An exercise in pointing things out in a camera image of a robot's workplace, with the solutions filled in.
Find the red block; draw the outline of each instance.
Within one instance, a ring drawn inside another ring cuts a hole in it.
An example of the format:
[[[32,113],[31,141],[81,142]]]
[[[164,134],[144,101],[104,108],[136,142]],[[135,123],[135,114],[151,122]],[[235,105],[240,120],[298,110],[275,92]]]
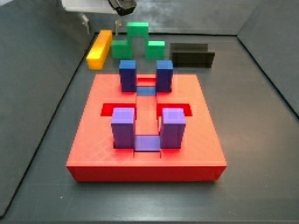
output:
[[[216,180],[227,161],[196,75],[176,74],[172,77],[172,92],[158,94],[156,107],[152,103],[150,107],[156,113],[158,107],[168,104],[190,105],[191,115],[186,117],[179,150],[134,152],[134,149],[114,149],[111,117],[100,116],[99,111],[104,103],[134,103],[136,111],[143,111],[146,102],[140,108],[139,102],[136,94],[120,92],[118,75],[96,76],[67,162],[72,177],[77,181],[116,182]]]

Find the purple block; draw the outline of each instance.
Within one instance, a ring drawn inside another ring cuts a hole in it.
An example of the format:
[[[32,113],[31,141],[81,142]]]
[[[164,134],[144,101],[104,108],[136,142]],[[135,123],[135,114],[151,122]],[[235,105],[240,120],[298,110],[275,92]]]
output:
[[[119,75],[123,92],[136,91],[136,61],[120,60]]]
[[[159,136],[135,136],[135,151],[156,152],[160,151]]]
[[[164,108],[162,120],[162,148],[180,149],[183,142],[183,132],[186,127],[186,118],[182,108]]]
[[[163,123],[186,124],[183,108],[163,108]]]
[[[174,63],[171,60],[156,61],[156,92],[172,92]]]
[[[135,109],[115,108],[111,128],[115,138],[116,149],[135,148]]]
[[[115,108],[112,114],[112,123],[134,123],[135,109],[134,108]]]

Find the green cube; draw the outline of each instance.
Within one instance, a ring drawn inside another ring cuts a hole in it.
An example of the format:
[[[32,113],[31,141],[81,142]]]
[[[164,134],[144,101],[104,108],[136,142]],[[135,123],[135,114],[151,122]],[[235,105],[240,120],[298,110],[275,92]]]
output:
[[[127,40],[114,40],[111,48],[114,59],[131,60],[134,58],[134,48]]]
[[[144,37],[148,39],[148,23],[144,22],[128,22],[126,26],[127,37]]]
[[[164,59],[164,41],[148,41],[144,49],[144,57],[148,60],[163,60]]]

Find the block tower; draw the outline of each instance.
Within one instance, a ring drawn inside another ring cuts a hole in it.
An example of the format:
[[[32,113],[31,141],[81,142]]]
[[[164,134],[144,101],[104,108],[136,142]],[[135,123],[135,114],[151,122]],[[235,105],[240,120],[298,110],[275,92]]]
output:
[[[136,105],[135,108],[114,108],[114,147],[135,149],[135,152],[180,149],[186,127],[183,108],[163,108],[160,125],[156,113],[156,93],[172,92],[174,63],[156,61],[154,85],[139,85],[135,60],[120,60],[119,75],[122,92],[136,93]]]
[[[146,22],[127,23],[127,40],[112,41],[112,57],[120,60],[131,60],[134,58],[134,37],[144,38],[144,57],[148,60],[164,59],[164,41],[150,41],[148,38],[150,24]]]

